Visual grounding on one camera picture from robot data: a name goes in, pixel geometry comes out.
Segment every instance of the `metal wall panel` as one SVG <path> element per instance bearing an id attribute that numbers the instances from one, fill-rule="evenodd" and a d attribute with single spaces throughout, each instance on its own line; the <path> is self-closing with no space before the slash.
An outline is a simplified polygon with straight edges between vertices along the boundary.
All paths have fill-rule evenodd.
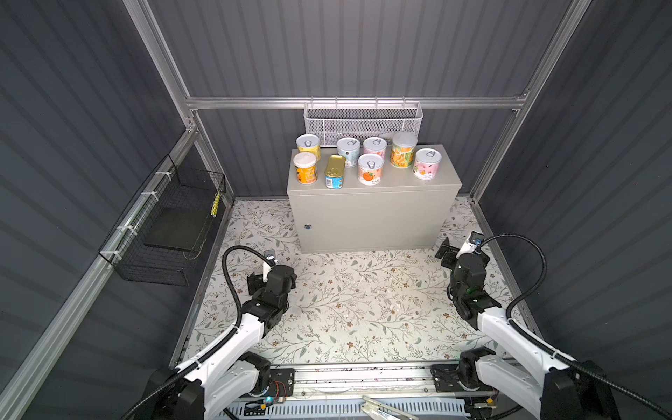
<path id="1" fill-rule="evenodd" d="M 569 0 L 150 4 L 192 96 L 501 96 Z"/>
<path id="2" fill-rule="evenodd" d="M 183 165 L 204 169 L 193 147 Z M 205 255 L 215 234 L 209 233 Z M 168 366 L 197 288 L 198 282 L 177 287 L 113 274 L 23 418 L 119 418 L 140 398 L 149 376 Z"/>
<path id="3" fill-rule="evenodd" d="M 286 196 L 300 110 L 201 110 L 208 135 L 238 197 Z M 469 192 L 511 111 L 427 110 L 420 144 L 441 143 Z"/>
<path id="4" fill-rule="evenodd" d="M 0 28 L 2 389 L 184 126 L 120 1 L 4 1 Z M 45 383 L 69 381 L 54 413 L 78 406 L 72 390 L 91 388 L 88 372 L 107 388 L 87 398 L 114 401 L 129 382 L 112 385 L 110 366 L 140 376 L 170 357 L 190 298 L 164 289 L 110 280 L 95 305 L 105 310 Z"/>
<path id="5" fill-rule="evenodd" d="M 594 0 L 481 200 L 551 344 L 672 409 L 672 3 Z M 501 241 L 521 289 L 539 270 Z M 624 419 L 651 412 L 617 394 Z"/>

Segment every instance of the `floral tablecloth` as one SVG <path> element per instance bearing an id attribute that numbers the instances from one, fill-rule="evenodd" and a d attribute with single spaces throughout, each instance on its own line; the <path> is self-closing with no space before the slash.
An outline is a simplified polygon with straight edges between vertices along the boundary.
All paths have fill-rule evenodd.
<path id="1" fill-rule="evenodd" d="M 480 231 L 466 198 L 458 197 L 432 249 L 301 254 L 288 200 L 235 203 L 220 257 L 231 245 L 275 249 L 298 274 L 282 321 L 252 350 L 274 364 L 398 362 L 456 359 L 481 345 L 496 346 L 460 319 L 446 296 L 449 271 L 434 258 L 447 235 L 460 246 Z M 241 302 L 245 278 L 261 262 L 244 251 L 229 255 L 229 272 Z M 512 297 L 497 262 L 487 268 L 486 289 L 503 304 Z M 514 316 L 519 319 L 517 311 Z M 185 358 L 196 354 L 235 318 L 221 264 L 212 274 Z"/>

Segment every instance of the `gray metal cabinet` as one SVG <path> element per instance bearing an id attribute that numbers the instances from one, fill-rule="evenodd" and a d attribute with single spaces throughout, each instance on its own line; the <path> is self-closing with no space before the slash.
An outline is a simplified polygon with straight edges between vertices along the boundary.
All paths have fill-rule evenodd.
<path id="1" fill-rule="evenodd" d="M 424 181 L 411 168 L 390 164 L 388 149 L 378 185 L 358 180 L 358 168 L 345 168 L 343 187 L 327 188 L 325 167 L 336 149 L 322 149 L 317 182 L 302 185 L 291 164 L 287 182 L 303 253 L 379 251 L 431 248 L 448 209 L 462 186 L 446 150 L 440 144 L 423 145 L 441 152 L 434 179 Z M 298 153 L 292 151 L 292 158 Z"/>

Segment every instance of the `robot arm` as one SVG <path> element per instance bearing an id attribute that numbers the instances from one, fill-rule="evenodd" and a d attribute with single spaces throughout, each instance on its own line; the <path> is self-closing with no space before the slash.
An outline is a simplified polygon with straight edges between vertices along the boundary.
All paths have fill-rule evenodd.
<path id="1" fill-rule="evenodd" d="M 264 267 L 263 275 L 247 278 L 247 285 L 252 297 L 242 305 L 240 327 L 230 326 L 174 370 L 157 370 L 150 378 L 144 396 L 152 393 L 171 375 L 194 363 L 199 365 L 179 380 L 172 390 L 138 410 L 137 419 L 209 420 L 241 395 L 263 394 L 268 389 L 270 363 L 247 350 L 261 341 L 289 309 L 287 297 L 296 287 L 296 274 L 286 265 Z M 198 360 L 219 346 L 233 329 L 237 331 L 231 339 L 201 364 Z"/>
<path id="2" fill-rule="evenodd" d="M 465 388 L 486 384 L 502 390 L 538 419 L 582 419 L 591 415 L 599 419 L 619 419 L 609 388 L 577 374 L 528 341 L 509 324 L 499 302 L 485 292 L 485 267 L 490 257 L 480 251 L 479 245 L 484 239 L 482 234 L 472 232 L 461 248 L 451 247 L 448 239 L 439 248 L 436 257 L 442 259 L 442 266 L 451 269 L 448 297 L 460 317 L 506 349 L 526 371 L 481 347 L 461 355 L 460 383 Z M 522 329 L 553 348 L 531 331 Z M 560 351 L 556 354 L 575 360 Z M 599 371 L 591 362 L 585 364 Z"/>

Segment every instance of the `can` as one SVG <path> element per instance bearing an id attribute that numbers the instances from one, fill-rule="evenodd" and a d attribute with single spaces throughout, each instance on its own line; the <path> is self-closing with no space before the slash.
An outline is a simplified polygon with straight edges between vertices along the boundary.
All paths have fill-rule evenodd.
<path id="1" fill-rule="evenodd" d="M 340 188 L 343 186 L 343 174 L 345 173 L 345 157 L 333 155 L 327 161 L 325 169 L 325 182 L 327 188 Z"/>
<path id="2" fill-rule="evenodd" d="M 382 176 L 382 165 L 385 160 L 375 153 L 366 153 L 360 156 L 360 182 L 364 185 L 376 185 Z"/>
<path id="3" fill-rule="evenodd" d="M 401 131 L 392 136 L 392 152 L 390 162 L 395 168 L 407 168 L 413 162 L 413 151 L 418 138 L 412 132 Z"/>
<path id="4" fill-rule="evenodd" d="M 415 153 L 413 175 L 420 179 L 433 179 L 439 170 L 441 153 L 434 149 L 420 149 Z"/>
<path id="5" fill-rule="evenodd" d="M 320 160 L 320 138 L 315 134 L 301 134 L 296 138 L 296 146 L 300 152 L 311 152 Z"/>
<path id="6" fill-rule="evenodd" d="M 380 137 L 369 137 L 364 141 L 364 153 L 375 153 L 385 159 L 387 141 Z"/>
<path id="7" fill-rule="evenodd" d="M 304 184 L 310 185 L 317 181 L 315 165 L 317 157 L 311 152 L 300 152 L 294 156 L 294 166 L 296 167 L 296 179 Z"/>
<path id="8" fill-rule="evenodd" d="M 360 141 L 354 137 L 343 137 L 336 142 L 338 154 L 345 157 L 346 168 L 357 165 L 357 158 L 360 157 L 360 145 Z"/>

